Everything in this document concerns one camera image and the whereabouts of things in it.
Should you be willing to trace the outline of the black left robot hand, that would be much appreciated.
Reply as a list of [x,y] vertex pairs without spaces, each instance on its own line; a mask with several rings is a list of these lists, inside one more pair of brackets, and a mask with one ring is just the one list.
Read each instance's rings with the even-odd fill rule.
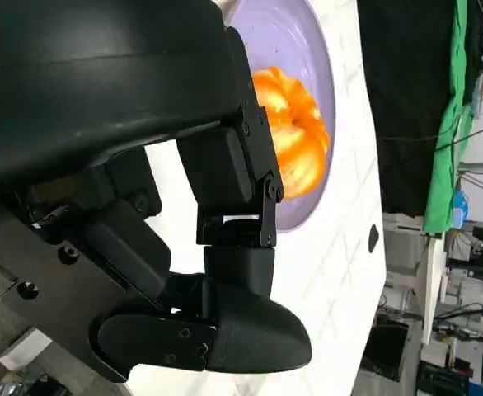
[[106,379],[312,358],[270,298],[284,188],[211,1],[0,1],[7,304]]

